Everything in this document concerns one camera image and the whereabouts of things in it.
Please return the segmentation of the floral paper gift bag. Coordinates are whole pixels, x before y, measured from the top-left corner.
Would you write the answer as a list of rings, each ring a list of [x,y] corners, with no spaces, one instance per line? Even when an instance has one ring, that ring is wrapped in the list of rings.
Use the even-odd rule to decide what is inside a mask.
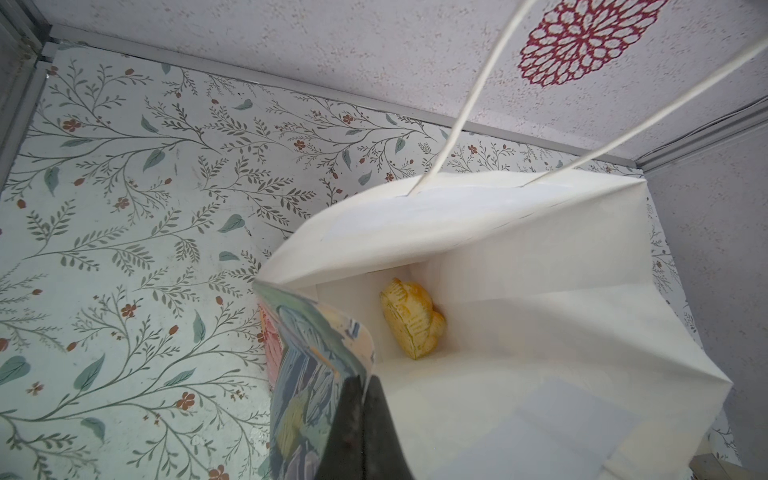
[[[253,290],[272,357],[263,474],[315,479],[343,383],[378,376],[415,479],[679,479],[732,383],[658,291],[647,183],[587,171],[446,173],[305,221]],[[447,322],[412,360],[393,278]]]

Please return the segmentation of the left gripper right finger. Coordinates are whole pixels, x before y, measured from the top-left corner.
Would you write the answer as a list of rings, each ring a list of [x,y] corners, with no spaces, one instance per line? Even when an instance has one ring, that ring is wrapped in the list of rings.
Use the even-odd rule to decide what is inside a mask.
[[[362,405],[362,467],[366,480],[414,480],[400,445],[378,376],[370,379]]]

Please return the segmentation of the small twisted bread piece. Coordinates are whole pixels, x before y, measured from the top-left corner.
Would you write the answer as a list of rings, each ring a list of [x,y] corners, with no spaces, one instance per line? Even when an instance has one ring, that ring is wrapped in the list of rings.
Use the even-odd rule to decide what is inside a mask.
[[[447,322],[420,284],[393,278],[379,299],[390,331],[407,357],[418,360],[437,348]]]

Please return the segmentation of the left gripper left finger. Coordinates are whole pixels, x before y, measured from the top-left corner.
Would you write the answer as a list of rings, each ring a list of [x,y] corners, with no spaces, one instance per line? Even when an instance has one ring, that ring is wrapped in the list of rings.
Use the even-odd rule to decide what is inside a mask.
[[[364,474],[364,388],[359,377],[347,378],[339,398],[316,480],[361,480]]]

